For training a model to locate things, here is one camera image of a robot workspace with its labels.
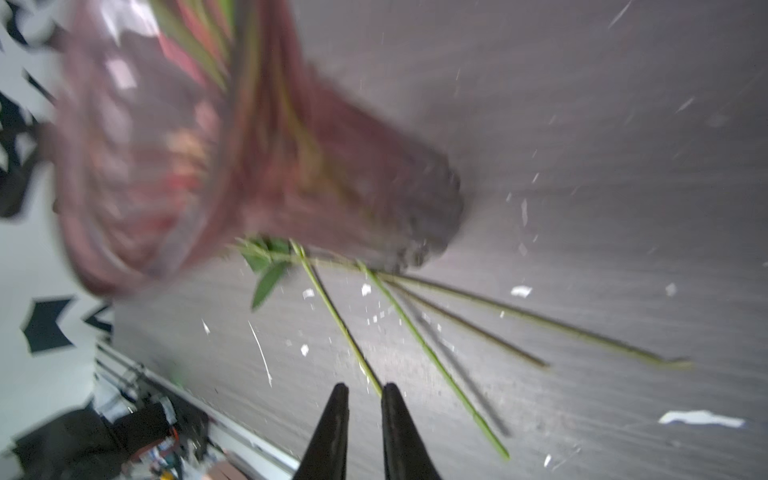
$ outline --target leaf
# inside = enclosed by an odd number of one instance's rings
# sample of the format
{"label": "leaf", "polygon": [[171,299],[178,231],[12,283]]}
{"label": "leaf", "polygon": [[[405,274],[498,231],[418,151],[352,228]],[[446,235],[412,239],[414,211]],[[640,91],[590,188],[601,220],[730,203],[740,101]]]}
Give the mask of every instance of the leaf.
{"label": "leaf", "polygon": [[270,238],[270,252],[290,253],[288,242],[281,238]]}
{"label": "leaf", "polygon": [[283,277],[283,274],[288,269],[288,262],[278,262],[272,265],[272,267],[266,271],[261,277],[259,285],[256,287],[256,291],[253,292],[253,302],[250,304],[250,311],[253,312],[264,303],[264,300],[272,293],[272,290],[277,285],[277,281]]}
{"label": "leaf", "polygon": [[243,253],[243,258],[254,273],[264,270],[270,264],[268,258],[262,257],[257,253]]}

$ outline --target gray table surface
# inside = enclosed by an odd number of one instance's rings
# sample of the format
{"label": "gray table surface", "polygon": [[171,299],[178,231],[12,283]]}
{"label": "gray table surface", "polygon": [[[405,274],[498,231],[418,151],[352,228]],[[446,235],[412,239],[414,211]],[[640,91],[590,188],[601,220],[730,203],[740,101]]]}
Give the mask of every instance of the gray table surface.
{"label": "gray table surface", "polygon": [[[554,364],[538,371],[432,320],[430,341],[511,453],[502,462],[381,296],[321,270],[444,478],[768,478],[768,4],[294,5],[321,71],[462,175],[462,231],[419,275],[696,363],[656,369],[439,298]],[[383,478],[379,401],[322,303],[303,298],[309,280],[295,269],[252,314],[254,283],[242,259],[212,260],[118,302],[114,344],[297,457],[345,382],[349,477]],[[519,285],[527,298],[510,295]],[[658,424],[672,409],[750,421]]]}

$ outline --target white wall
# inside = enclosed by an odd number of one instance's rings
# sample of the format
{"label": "white wall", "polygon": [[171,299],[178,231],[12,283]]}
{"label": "white wall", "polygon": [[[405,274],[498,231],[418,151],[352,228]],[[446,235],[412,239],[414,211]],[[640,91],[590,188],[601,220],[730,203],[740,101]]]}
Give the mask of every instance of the white wall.
{"label": "white wall", "polygon": [[[49,2],[42,10],[33,1],[16,2],[35,13],[22,24],[22,33],[30,40],[67,8],[67,0]],[[9,15],[1,3],[3,25]],[[37,118],[48,116],[51,105],[22,78],[22,70],[55,91],[57,55],[29,53],[2,28],[0,45],[0,91]],[[4,158],[0,166],[5,167]],[[38,170],[20,218],[0,220],[0,450],[22,430],[62,409],[83,405],[93,385],[94,340],[101,332],[81,318],[101,301],[83,291],[61,255],[51,211],[52,171],[50,164]],[[59,320],[74,347],[33,356],[22,332],[32,299],[56,296],[75,297]]]}

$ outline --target plant stem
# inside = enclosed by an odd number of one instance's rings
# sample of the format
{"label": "plant stem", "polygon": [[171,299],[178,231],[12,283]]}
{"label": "plant stem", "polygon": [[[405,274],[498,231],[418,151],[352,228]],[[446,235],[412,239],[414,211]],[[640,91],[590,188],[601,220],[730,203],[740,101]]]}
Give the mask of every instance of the plant stem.
{"label": "plant stem", "polygon": [[435,305],[434,303],[430,302],[429,300],[416,295],[415,293],[413,293],[412,291],[410,291],[410,290],[406,289],[405,287],[399,285],[398,283],[392,282],[392,281],[386,281],[386,283],[387,283],[387,285],[390,285],[392,288],[397,290],[398,293],[401,293],[403,296],[405,296],[407,298],[410,298],[411,300],[413,300],[413,301],[419,303],[420,305],[430,309],[431,311],[433,311],[435,313],[438,313],[438,314],[444,316],[445,318],[447,318],[449,320],[452,320],[453,322],[459,324],[460,326],[463,326],[466,329],[471,330],[474,333],[477,333],[478,335],[480,335],[484,339],[489,340],[489,341],[495,343],[496,345],[506,349],[510,353],[512,353],[512,354],[514,354],[514,355],[516,355],[516,356],[518,356],[520,358],[522,358],[523,360],[525,360],[525,361],[527,361],[529,363],[532,363],[533,365],[535,365],[537,367],[540,367],[540,368],[543,368],[543,369],[549,368],[549,363],[546,363],[544,360],[538,358],[537,356],[534,356],[534,355],[526,352],[525,350],[523,350],[523,349],[521,349],[521,348],[519,348],[517,346],[512,345],[511,343],[505,342],[504,340],[498,338],[493,333],[486,332],[482,328],[471,324],[470,322],[464,320],[460,316],[455,315],[454,313],[451,313],[448,310],[445,310],[445,309]]}
{"label": "plant stem", "polygon": [[371,365],[368,364],[368,360],[366,360],[365,356],[360,351],[360,348],[357,346],[355,339],[352,338],[352,335],[349,333],[349,329],[346,328],[346,323],[344,323],[344,320],[342,320],[341,316],[339,315],[339,312],[336,311],[336,308],[333,306],[333,303],[331,303],[331,300],[328,297],[328,294],[326,293],[326,289],[320,283],[320,280],[317,278],[317,275],[315,274],[314,270],[310,266],[310,263],[306,257],[306,254],[304,253],[304,247],[294,242],[293,240],[290,241],[290,244],[291,244],[291,247],[296,251],[296,253],[298,253],[298,258],[300,260],[300,263],[303,265],[304,270],[306,271],[306,274],[310,276],[310,280],[312,280],[312,284],[317,289],[317,292],[323,298],[323,302],[326,304],[328,311],[331,313],[331,316],[336,321],[336,325],[339,326],[339,330],[341,330],[341,333],[344,335],[344,338],[346,338],[347,343],[349,344],[350,347],[352,347],[352,350],[354,350],[357,361],[360,363],[360,366],[362,367],[362,369],[365,370],[365,373],[368,376],[368,378],[371,379],[371,383],[373,384],[373,389],[376,390],[376,393],[379,394],[379,398],[381,398],[382,385],[379,382],[379,378],[373,372]]}
{"label": "plant stem", "polygon": [[424,350],[424,353],[427,354],[429,359],[432,361],[433,364],[437,367],[437,370],[442,374],[442,377],[445,379],[445,381],[451,386],[451,389],[456,394],[458,399],[462,402],[464,407],[469,411],[470,415],[472,415],[472,419],[475,420],[475,423],[480,427],[482,432],[485,434],[485,436],[488,438],[488,440],[493,444],[493,446],[498,451],[499,455],[502,456],[505,460],[509,460],[509,452],[507,449],[502,445],[501,441],[498,439],[496,434],[491,431],[491,428],[488,427],[488,423],[485,421],[485,419],[482,417],[480,412],[477,411],[477,409],[472,405],[472,402],[469,401],[469,398],[467,398],[467,395],[462,391],[461,387],[458,386],[456,381],[453,379],[451,374],[448,372],[448,370],[445,369],[445,367],[442,365],[442,362],[435,354],[435,351],[432,350],[432,348],[427,345],[426,341],[424,340],[424,337],[422,337],[421,333],[416,329],[416,327],[413,325],[413,322],[411,321],[410,317],[406,315],[406,313],[403,311],[402,307],[400,306],[400,303],[395,300],[395,297],[392,296],[392,294],[387,290],[387,288],[384,286],[384,283],[382,283],[381,279],[379,278],[378,273],[374,273],[362,262],[358,262],[358,266],[361,271],[363,271],[366,275],[368,275],[371,280],[376,284],[376,286],[382,291],[384,296],[387,297],[389,302],[392,304],[392,306],[395,307],[395,310],[397,311],[398,315],[400,315],[404,322],[406,322],[406,325],[408,326],[408,329],[411,331],[411,334],[416,339],[416,342],[421,345],[422,349]]}
{"label": "plant stem", "polygon": [[[273,258],[273,260],[285,260],[289,262],[300,263],[300,260],[294,255],[285,255],[285,254],[278,254],[278,253],[270,253],[270,255]],[[335,260],[324,260],[324,259],[317,259],[317,258],[309,258],[308,261],[316,266],[335,266],[337,268],[344,268],[347,270],[359,271],[359,269],[356,268],[352,263],[346,263],[346,262],[343,263]],[[496,300],[491,300],[483,296],[475,295],[474,293],[469,293],[463,290],[452,288],[447,285],[442,285],[441,283],[432,282],[430,280],[419,279],[413,276],[398,275],[395,273],[386,273],[386,272],[379,272],[379,271],[376,271],[376,275],[378,275],[380,279],[388,282],[410,283],[412,285],[420,286],[422,288],[438,291],[440,293],[445,293],[450,296],[468,300],[478,305],[483,305],[485,307],[503,310],[506,313],[510,313],[511,315],[518,316],[522,319],[526,319],[533,323],[537,323],[539,325],[546,326],[548,328],[555,329],[563,333],[567,333],[569,335],[575,336],[576,338],[587,340],[592,343],[596,343],[598,345],[612,349],[614,351],[618,351],[620,353],[624,353],[626,355],[637,357],[638,359],[651,363],[655,366],[663,366],[667,368],[691,367],[691,361],[689,359],[685,359],[685,358],[665,359],[664,357],[659,356],[653,352],[649,352],[648,350],[645,350],[636,346],[632,346],[620,340],[612,339],[610,337],[600,335],[599,333],[593,333],[576,326],[568,325],[567,323],[561,322],[560,320],[547,318],[545,316],[541,316],[536,313],[529,312],[527,310],[518,308],[516,306],[507,305],[505,303],[497,302]]]}

